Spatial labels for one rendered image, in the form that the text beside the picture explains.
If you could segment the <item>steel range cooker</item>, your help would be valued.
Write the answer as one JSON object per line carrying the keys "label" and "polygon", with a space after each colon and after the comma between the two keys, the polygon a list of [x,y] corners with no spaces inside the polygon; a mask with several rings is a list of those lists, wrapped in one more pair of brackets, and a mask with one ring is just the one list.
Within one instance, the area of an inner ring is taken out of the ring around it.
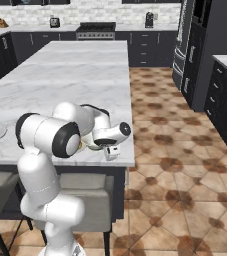
{"label": "steel range cooker", "polygon": [[85,40],[114,40],[115,22],[81,22],[76,30],[76,39]]}

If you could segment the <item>dark wall cupboard run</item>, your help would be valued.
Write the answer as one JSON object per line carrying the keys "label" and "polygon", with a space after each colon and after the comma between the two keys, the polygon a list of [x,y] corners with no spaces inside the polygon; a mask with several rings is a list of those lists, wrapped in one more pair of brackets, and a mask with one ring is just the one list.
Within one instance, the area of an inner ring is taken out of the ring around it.
{"label": "dark wall cupboard run", "polygon": [[182,3],[183,0],[122,0],[122,4]]}
{"label": "dark wall cupboard run", "polygon": [[70,0],[0,0],[0,5],[18,6],[18,5],[67,5]]}

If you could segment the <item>black coffee machine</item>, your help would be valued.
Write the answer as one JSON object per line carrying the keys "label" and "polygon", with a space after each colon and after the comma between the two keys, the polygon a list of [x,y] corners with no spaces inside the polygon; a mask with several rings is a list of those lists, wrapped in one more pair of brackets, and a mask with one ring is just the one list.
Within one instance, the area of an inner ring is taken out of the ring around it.
{"label": "black coffee machine", "polygon": [[147,12],[146,18],[145,18],[145,27],[152,28],[153,23],[154,23],[154,14],[152,12]]}

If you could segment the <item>dark kitchen island base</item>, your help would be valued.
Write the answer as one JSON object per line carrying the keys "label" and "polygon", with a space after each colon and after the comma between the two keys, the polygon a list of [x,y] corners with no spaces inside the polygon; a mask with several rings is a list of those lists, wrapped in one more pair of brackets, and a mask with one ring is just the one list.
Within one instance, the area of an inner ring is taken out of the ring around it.
{"label": "dark kitchen island base", "polygon": [[[112,219],[124,218],[124,188],[125,168],[124,167],[99,167],[99,166],[55,166],[58,174],[62,173],[99,173],[114,177],[113,210]],[[11,172],[17,174],[16,165],[0,165],[0,172]],[[10,196],[3,211],[0,214],[2,220],[21,220],[20,203],[16,193]]]}

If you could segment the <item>dark tall cupboard unit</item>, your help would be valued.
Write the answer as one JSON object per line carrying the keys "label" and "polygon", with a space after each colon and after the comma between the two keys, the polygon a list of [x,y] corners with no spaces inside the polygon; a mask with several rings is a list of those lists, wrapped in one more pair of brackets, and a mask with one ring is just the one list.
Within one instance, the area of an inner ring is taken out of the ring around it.
{"label": "dark tall cupboard unit", "polygon": [[195,112],[204,111],[213,55],[227,55],[227,0],[195,0],[181,85]]}

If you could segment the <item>silver toaster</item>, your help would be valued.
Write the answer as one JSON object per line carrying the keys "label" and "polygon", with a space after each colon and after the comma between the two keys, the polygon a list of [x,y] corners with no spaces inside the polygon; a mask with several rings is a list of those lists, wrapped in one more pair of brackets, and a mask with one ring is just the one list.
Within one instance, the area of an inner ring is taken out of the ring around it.
{"label": "silver toaster", "polygon": [[51,17],[49,23],[50,23],[51,28],[59,28],[60,27],[60,19],[57,17]]}

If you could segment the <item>stainless steel fridge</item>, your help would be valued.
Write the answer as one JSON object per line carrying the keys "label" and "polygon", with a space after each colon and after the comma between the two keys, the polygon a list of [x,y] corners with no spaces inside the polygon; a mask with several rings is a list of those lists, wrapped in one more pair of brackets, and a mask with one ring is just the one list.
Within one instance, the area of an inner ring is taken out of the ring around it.
{"label": "stainless steel fridge", "polygon": [[178,33],[173,58],[173,81],[181,89],[195,0],[182,0]]}

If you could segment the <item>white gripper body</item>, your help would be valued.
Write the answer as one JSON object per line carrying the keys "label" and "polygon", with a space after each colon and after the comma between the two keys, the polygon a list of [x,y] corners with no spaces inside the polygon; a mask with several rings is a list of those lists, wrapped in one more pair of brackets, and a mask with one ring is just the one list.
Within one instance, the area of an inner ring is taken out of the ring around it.
{"label": "white gripper body", "polygon": [[107,161],[112,161],[120,155],[120,146],[110,146],[104,149],[105,158]]}

